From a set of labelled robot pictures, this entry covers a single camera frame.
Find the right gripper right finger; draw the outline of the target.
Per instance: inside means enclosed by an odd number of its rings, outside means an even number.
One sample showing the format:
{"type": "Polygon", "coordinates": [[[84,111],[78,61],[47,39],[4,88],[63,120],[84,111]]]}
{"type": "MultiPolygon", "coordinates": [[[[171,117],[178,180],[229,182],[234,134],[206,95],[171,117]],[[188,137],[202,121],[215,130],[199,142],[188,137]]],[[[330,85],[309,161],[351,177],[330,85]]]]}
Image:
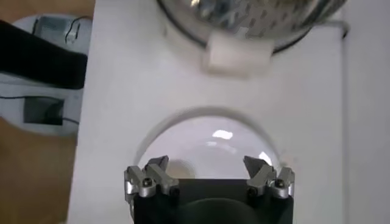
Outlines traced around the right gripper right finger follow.
{"type": "Polygon", "coordinates": [[[279,172],[265,160],[245,156],[244,165],[250,178],[246,181],[249,197],[260,197],[267,191],[271,196],[287,199],[294,196],[295,173],[290,167],[282,167],[279,172]]]}

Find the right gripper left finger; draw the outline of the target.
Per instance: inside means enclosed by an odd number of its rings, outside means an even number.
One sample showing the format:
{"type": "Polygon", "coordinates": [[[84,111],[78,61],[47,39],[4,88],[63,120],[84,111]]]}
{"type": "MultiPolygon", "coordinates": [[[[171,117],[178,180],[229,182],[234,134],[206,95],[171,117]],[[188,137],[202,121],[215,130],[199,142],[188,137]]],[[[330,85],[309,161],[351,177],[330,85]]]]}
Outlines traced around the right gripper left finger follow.
{"type": "Polygon", "coordinates": [[[166,173],[169,157],[167,155],[151,158],[141,169],[138,166],[129,166],[124,171],[125,201],[131,203],[135,196],[150,198],[156,195],[157,190],[170,197],[180,194],[179,180],[166,173]]]}

